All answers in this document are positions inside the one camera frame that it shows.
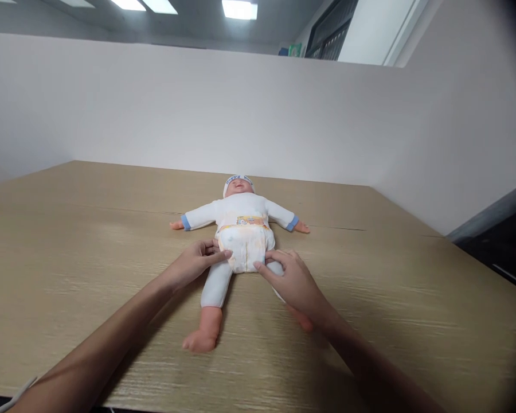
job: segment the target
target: doll head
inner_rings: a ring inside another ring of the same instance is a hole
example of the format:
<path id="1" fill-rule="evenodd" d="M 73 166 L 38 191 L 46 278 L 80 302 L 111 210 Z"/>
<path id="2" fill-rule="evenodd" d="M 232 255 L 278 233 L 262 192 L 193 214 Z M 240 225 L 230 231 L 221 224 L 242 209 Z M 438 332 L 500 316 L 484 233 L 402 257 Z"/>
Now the doll head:
<path id="1" fill-rule="evenodd" d="M 233 175 L 225 181 L 224 198 L 245 192 L 254 192 L 254 184 L 246 175 Z"/>

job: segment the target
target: baby doll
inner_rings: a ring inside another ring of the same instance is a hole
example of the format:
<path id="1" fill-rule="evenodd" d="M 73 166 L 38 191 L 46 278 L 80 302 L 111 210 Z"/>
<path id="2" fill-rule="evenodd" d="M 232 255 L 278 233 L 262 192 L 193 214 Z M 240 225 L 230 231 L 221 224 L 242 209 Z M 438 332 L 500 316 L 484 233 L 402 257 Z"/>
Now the baby doll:
<path id="1" fill-rule="evenodd" d="M 211 266 L 201 295 L 199 329 L 183 341 L 183 348 L 204 353 L 216 347 L 222 323 L 222 305 L 232 274 L 255 272 L 253 263 L 264 263 L 265 252 L 275 246 L 268 222 L 270 217 L 288 231 L 295 229 L 310 233 L 308 226 L 293 212 L 256 195 L 254 184 L 248 177 L 233 175 L 224 185 L 224 199 L 194 209 L 182 215 L 180 221 L 170 223 L 172 229 L 191 231 L 216 222 L 220 250 L 233 251 L 229 260 Z M 283 275 L 280 263 L 272 262 L 267 266 L 275 274 Z M 294 308 L 287 307 L 302 328 L 311 331 L 311 321 Z"/>

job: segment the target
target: diaper waistband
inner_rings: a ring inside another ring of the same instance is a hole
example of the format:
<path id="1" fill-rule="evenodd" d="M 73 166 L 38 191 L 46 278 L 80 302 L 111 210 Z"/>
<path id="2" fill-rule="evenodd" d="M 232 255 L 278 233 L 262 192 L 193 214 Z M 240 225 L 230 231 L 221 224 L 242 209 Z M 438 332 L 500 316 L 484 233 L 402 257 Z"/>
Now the diaper waistband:
<path id="1" fill-rule="evenodd" d="M 244 228 L 244 227 L 248 227 L 249 225 L 257 226 L 257 227 L 262 227 L 262 228 L 265 228 L 265 229 L 269 229 L 271 231 L 269 226 L 267 226 L 264 223 L 264 219 L 262 217 L 240 216 L 240 217 L 237 217 L 237 224 L 235 224 L 235 225 L 224 225 L 223 227 L 221 227 L 218 230 L 218 232 L 220 232 L 220 231 L 222 231 L 223 229 L 226 229 L 226 228 Z"/>

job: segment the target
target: blue sleeve cuff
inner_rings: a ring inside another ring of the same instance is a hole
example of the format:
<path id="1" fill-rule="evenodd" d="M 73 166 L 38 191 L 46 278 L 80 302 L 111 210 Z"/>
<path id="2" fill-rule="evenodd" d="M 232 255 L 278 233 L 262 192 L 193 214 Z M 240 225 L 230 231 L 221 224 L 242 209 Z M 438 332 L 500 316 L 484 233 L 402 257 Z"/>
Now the blue sleeve cuff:
<path id="1" fill-rule="evenodd" d="M 185 215 L 182 215 L 183 229 L 186 231 L 191 231 L 191 225 L 189 225 L 189 221 Z"/>
<path id="2" fill-rule="evenodd" d="M 294 226 L 298 223 L 299 218 L 295 215 L 292 219 L 291 223 L 287 225 L 287 231 L 292 231 L 294 229 Z"/>

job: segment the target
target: doll foot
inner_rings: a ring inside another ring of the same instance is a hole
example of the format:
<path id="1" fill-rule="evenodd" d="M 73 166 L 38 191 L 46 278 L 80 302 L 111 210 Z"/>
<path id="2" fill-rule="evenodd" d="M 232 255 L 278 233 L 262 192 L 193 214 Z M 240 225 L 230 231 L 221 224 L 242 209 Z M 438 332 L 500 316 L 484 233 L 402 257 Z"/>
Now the doll foot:
<path id="1" fill-rule="evenodd" d="M 298 321 L 300 327 L 302 327 L 302 330 L 304 330 L 305 333 L 311 333 L 314 330 L 314 325 L 311 323 L 311 320 L 307 315 L 301 313 L 288 304 L 287 309 L 292 314 L 292 316 L 296 318 L 296 321 Z"/>
<path id="2" fill-rule="evenodd" d="M 194 353 L 208 353 L 216 347 L 216 338 L 201 330 L 196 330 L 183 341 L 182 348 Z"/>

